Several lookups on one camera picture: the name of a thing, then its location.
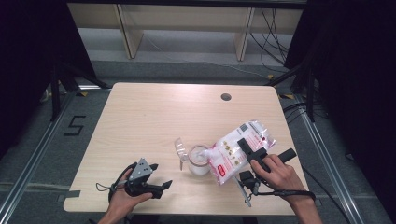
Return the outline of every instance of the silver metal part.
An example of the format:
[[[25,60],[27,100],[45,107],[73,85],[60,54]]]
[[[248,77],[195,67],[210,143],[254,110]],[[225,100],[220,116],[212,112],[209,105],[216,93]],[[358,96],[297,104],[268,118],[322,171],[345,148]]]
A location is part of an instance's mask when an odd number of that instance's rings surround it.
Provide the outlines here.
[[[302,103],[303,99],[300,95],[296,94],[297,103]],[[364,223],[362,215],[358,210],[358,206],[355,203],[355,200],[352,198],[349,190],[347,189],[347,185],[338,172],[334,161],[332,160],[332,156],[329,153],[329,150],[326,148],[317,126],[315,122],[311,122],[310,118],[306,115],[306,113],[302,114],[306,129],[314,141],[315,147],[318,151],[318,154],[324,164],[324,167],[329,175],[330,180],[332,181],[332,185],[334,186],[337,195],[340,198],[341,204],[346,211],[346,215],[351,223]]]
[[[245,198],[245,203],[247,204],[247,207],[251,207],[250,200],[248,199],[247,192],[244,190],[244,188],[241,186],[240,181],[236,178],[236,176],[233,177],[233,181],[235,181],[236,186],[241,190],[242,196]]]
[[[137,163],[136,167],[134,168],[134,170],[132,171],[129,180],[132,181],[142,176],[151,175],[152,172],[153,171],[149,166],[149,164],[146,162],[146,160],[144,158],[141,158],[140,161]]]
[[[32,176],[35,173],[35,170],[40,164],[42,158],[44,157],[47,148],[50,146],[50,142],[53,136],[56,134],[58,126],[60,125],[64,117],[64,112],[66,108],[70,105],[72,100],[74,99],[74,95],[75,95],[74,92],[69,92],[66,94],[58,117],[49,124],[49,127],[44,133],[44,136],[41,138],[31,158],[23,168],[20,177],[15,182],[8,196],[0,206],[0,223],[6,224],[11,218],[11,215],[14,212],[15,208],[17,207],[17,204],[21,200],[21,197],[29,181],[32,179]]]

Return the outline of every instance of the human hand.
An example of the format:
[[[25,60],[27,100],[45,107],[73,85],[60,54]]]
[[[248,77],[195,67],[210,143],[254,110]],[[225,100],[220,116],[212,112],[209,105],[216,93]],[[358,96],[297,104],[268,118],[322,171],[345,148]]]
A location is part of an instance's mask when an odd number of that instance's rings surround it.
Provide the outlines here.
[[[125,172],[120,181],[125,180],[128,174],[131,172],[132,169]],[[126,217],[128,214],[130,214],[134,210],[135,206],[137,206],[139,203],[147,201],[150,198],[152,198],[152,193],[144,193],[136,197],[131,197],[127,192],[125,192],[124,188],[117,189],[111,197],[110,204],[105,215],[98,224],[117,223],[123,217]]]
[[[277,155],[268,155],[262,161],[271,169],[270,173],[263,170],[257,161],[252,160],[250,164],[256,174],[267,181],[270,188],[305,190],[303,182],[297,176],[294,168],[283,163]],[[299,197],[288,196],[282,198],[291,203],[293,199]]]
[[[264,178],[272,189],[306,190],[294,168],[283,163],[277,155],[268,155],[262,161],[271,169],[268,173],[257,161],[250,162],[257,175]],[[290,195],[282,197],[299,218],[300,223],[318,223],[322,221],[311,197],[306,195]]]

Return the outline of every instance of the aluminum rail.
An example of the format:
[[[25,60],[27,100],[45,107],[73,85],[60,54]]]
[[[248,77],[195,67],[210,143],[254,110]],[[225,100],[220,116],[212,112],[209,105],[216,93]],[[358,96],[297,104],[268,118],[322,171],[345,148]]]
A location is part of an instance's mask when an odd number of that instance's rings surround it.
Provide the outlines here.
[[[303,99],[300,95],[295,95],[297,103],[303,103]],[[350,221],[350,223],[361,224],[364,223],[363,218],[361,217],[361,213],[358,210],[358,207],[355,203],[355,200],[352,198],[349,190],[347,189],[347,185],[345,184],[343,178],[338,172],[334,162],[332,161],[332,156],[329,153],[329,150],[326,148],[320,133],[315,125],[315,122],[311,122],[311,119],[304,113],[304,110],[300,108],[300,111],[303,113],[302,117],[308,130],[309,134],[312,137],[312,140],[315,144],[315,147],[318,151],[318,154],[324,164],[324,167],[329,175],[330,180],[332,181],[332,185],[337,193],[341,205],[343,205],[346,215]]]
[[[0,223],[6,224],[11,218],[12,213],[14,212],[19,201],[21,200],[21,197],[24,191],[26,190],[29,181],[32,179],[32,176],[35,173],[36,168],[40,164],[44,154],[47,151],[47,148],[50,145],[50,142],[54,134],[56,133],[59,124],[63,119],[64,111],[72,102],[75,94],[76,94],[75,92],[69,92],[66,94],[64,101],[62,103],[62,110],[60,114],[54,121],[50,122],[49,127],[47,128],[43,137],[41,138],[40,142],[35,148],[35,151],[33,152],[29,161],[26,163],[21,175],[19,176],[18,180],[14,183],[8,196],[3,201],[0,207]]]

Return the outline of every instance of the strap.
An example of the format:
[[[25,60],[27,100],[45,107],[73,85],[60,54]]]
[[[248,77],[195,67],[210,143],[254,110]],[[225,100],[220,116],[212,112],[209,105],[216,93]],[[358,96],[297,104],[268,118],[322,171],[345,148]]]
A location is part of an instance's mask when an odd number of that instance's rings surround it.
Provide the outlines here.
[[[308,190],[294,190],[294,189],[276,189],[274,190],[274,195],[275,196],[290,196],[290,195],[306,195],[312,198],[312,200],[315,200],[317,197],[315,194],[311,191]]]

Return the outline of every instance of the gray floor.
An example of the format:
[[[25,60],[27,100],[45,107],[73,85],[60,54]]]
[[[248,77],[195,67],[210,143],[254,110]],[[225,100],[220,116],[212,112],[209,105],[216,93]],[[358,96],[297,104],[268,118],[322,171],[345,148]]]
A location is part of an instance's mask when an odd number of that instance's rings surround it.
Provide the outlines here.
[[[147,31],[133,60],[126,58],[120,31],[80,29],[80,34],[97,76],[108,84],[131,81],[262,85],[267,82],[268,75],[277,77],[282,74],[262,66],[261,50],[251,39],[245,60],[238,62],[231,34]],[[280,35],[279,39],[287,47],[291,36]],[[281,58],[276,49],[271,51]],[[267,54],[263,55],[263,61],[271,69],[285,71]],[[277,85],[278,93],[290,93],[291,82],[292,78]],[[100,218],[102,213],[67,213],[63,210],[63,201],[108,95],[107,91],[90,91],[85,97],[73,96],[8,223],[88,223],[88,218]],[[283,107],[296,103],[291,99],[281,99],[280,102]],[[302,111],[291,110],[285,114],[301,163],[340,203],[318,149],[305,127]],[[51,104],[47,101],[35,112],[19,144],[0,161],[1,200],[7,197],[12,184],[18,181],[25,164],[50,125],[50,113]],[[359,167],[345,157],[347,148],[321,104],[315,105],[315,114],[315,125],[363,222],[391,223]],[[80,135],[66,136],[65,133],[76,131],[68,127],[74,116],[85,116],[77,120],[84,127]],[[309,175],[305,176],[309,188],[317,194],[318,210],[324,222],[347,223],[318,183]],[[260,223],[297,223],[293,216],[258,217],[258,220]]]

